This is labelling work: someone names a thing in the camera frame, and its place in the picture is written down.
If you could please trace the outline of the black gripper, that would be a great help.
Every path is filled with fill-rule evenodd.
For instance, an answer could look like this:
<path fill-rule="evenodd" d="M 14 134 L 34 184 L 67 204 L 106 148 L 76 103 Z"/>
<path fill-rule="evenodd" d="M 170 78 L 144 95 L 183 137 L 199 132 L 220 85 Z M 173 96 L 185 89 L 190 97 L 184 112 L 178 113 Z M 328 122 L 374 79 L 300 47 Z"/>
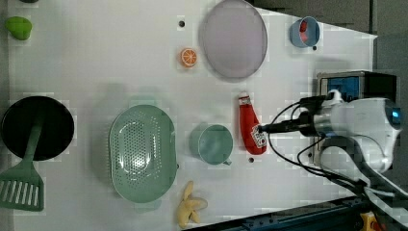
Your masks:
<path fill-rule="evenodd" d="M 299 100 L 299 106 L 305 108 L 297 119 L 294 120 L 296 130 L 305 137 L 319 137 L 319 132 L 315 126 L 315 116 L 320 112 L 322 103 L 326 99 L 325 95 L 304 97 Z M 289 133 L 293 127 L 284 123 L 259 125 L 259 133 Z"/>

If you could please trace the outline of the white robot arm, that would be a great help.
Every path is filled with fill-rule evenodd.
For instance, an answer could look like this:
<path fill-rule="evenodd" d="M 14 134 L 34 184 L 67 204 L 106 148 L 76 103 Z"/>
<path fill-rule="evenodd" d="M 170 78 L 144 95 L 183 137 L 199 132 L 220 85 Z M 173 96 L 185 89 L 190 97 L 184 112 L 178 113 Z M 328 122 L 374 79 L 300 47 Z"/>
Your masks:
<path fill-rule="evenodd" d="M 401 132 L 401 112 L 387 98 L 346 102 L 337 90 L 305 97 L 294 103 L 303 111 L 296 118 L 260 125 L 256 133 L 299 132 L 321 145 L 318 162 L 305 170 L 366 198 L 383 213 L 403 222 L 407 191 L 384 176 L 394 160 Z"/>

